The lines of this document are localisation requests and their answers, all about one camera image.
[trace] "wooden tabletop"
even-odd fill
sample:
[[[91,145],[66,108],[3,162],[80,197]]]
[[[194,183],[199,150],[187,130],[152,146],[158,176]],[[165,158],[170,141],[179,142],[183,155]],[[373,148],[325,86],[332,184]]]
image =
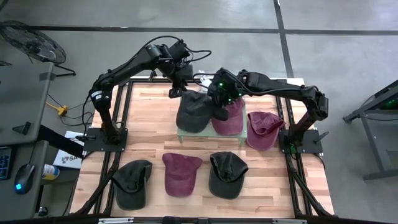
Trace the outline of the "wooden tabletop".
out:
[[[302,85],[301,78],[288,78],[289,83]],[[184,138],[182,144],[177,138],[175,117],[179,98],[169,99],[170,84],[135,83],[126,127],[129,129],[126,151],[122,153],[120,167],[136,159],[147,159],[153,163],[152,175],[147,183],[147,205],[135,211],[121,210],[113,203],[112,216],[115,217],[230,217],[230,218],[289,218],[293,217],[292,199],[284,155],[279,151],[279,143],[268,151],[260,152],[244,144],[238,146],[237,139],[223,138]],[[245,97],[246,111],[267,111],[277,114],[274,96]],[[123,111],[121,102],[119,119]],[[298,121],[306,112],[304,104],[292,101],[294,118]],[[287,112],[284,111],[286,123]],[[95,113],[93,126],[100,127],[101,120]],[[249,166],[243,189],[237,199],[226,200],[215,197],[208,189],[210,154],[231,151]],[[203,159],[198,169],[195,189],[185,198],[171,197],[164,189],[165,166],[162,155],[168,152],[196,156]],[[94,152],[83,161],[73,196],[71,212],[83,206],[97,187],[103,163],[103,152]],[[333,213],[325,171],[319,158],[302,154],[308,188],[330,213]],[[300,208],[304,212],[302,191],[298,189]],[[104,191],[101,212],[108,197],[108,187]]]

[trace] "cap brim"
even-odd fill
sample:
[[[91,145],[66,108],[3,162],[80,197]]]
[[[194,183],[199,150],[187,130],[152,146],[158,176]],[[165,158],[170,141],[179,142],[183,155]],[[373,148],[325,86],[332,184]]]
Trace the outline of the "cap brim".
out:
[[[146,180],[144,187],[136,193],[127,193],[115,184],[116,203],[123,210],[138,210],[146,205]]]
[[[197,179],[197,171],[184,180],[174,179],[171,175],[165,174],[164,184],[168,195],[173,197],[186,197],[192,194]]]
[[[211,119],[214,130],[224,136],[240,134],[243,131],[243,111],[226,121],[220,121],[216,118]]]
[[[272,148],[276,142],[276,138],[279,134],[279,129],[276,128],[273,132],[265,135],[258,135],[251,126],[250,119],[248,120],[248,138],[246,141],[248,145],[253,149],[257,149],[259,151],[265,151]]]
[[[206,128],[210,119],[210,113],[201,116],[193,116],[184,112],[183,109],[180,107],[177,113],[176,124],[177,127],[181,130],[191,133],[199,133]]]
[[[236,199],[241,193],[244,182],[244,174],[234,182],[223,182],[220,180],[214,169],[210,170],[209,189],[217,197],[223,199]]]

